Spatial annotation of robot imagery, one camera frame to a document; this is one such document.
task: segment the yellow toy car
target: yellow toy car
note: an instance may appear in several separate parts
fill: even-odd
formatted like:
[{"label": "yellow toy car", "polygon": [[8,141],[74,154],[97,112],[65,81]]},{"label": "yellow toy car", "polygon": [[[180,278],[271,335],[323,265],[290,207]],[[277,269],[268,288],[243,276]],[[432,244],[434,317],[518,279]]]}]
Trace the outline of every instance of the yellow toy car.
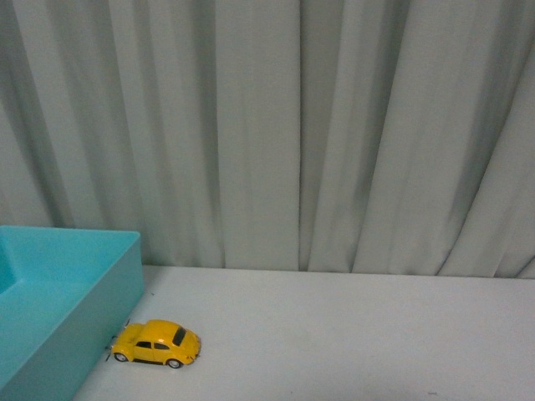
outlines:
[{"label": "yellow toy car", "polygon": [[196,360],[201,339],[191,330],[165,320],[129,324],[111,352],[119,362],[134,361],[178,369]]}]

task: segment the gray curtain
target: gray curtain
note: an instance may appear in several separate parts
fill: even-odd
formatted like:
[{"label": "gray curtain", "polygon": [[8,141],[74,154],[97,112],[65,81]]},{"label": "gray curtain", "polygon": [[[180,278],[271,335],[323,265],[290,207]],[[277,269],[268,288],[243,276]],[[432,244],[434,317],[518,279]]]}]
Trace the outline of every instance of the gray curtain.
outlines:
[{"label": "gray curtain", "polygon": [[535,2],[0,3],[0,224],[144,262],[535,277]]}]

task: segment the car roof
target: car roof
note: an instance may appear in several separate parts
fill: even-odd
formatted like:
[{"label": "car roof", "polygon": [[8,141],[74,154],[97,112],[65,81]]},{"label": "car roof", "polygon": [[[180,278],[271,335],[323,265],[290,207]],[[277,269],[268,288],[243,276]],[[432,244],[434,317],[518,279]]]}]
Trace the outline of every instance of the car roof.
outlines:
[{"label": "car roof", "polygon": [[176,330],[179,328],[180,325],[166,320],[150,320],[141,330],[139,338],[168,343],[173,339]]}]

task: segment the car window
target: car window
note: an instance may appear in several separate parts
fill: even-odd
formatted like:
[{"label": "car window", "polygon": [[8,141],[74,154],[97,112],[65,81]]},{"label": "car window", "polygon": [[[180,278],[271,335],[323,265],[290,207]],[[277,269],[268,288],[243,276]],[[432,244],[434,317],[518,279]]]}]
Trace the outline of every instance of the car window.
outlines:
[{"label": "car window", "polygon": [[177,347],[180,346],[185,336],[186,336],[185,328],[180,327],[178,330],[176,330],[176,334],[173,337],[173,344],[175,344]]},{"label": "car window", "polygon": [[139,341],[137,344],[136,344],[136,347],[141,347],[141,348],[152,348],[150,346],[150,341]]},{"label": "car window", "polygon": [[165,344],[160,344],[160,343],[154,343],[154,348],[155,349],[169,349],[169,347],[167,347]]}]

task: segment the rear window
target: rear window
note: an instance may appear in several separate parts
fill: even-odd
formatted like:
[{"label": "rear window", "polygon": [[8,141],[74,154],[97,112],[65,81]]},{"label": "rear window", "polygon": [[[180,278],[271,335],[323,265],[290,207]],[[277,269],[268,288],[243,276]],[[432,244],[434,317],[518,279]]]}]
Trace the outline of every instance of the rear window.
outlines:
[{"label": "rear window", "polygon": [[184,339],[184,336],[186,335],[186,330],[183,327],[180,327],[178,330],[176,330],[176,334],[173,337],[173,344],[175,344],[177,347],[182,344],[182,340]]}]

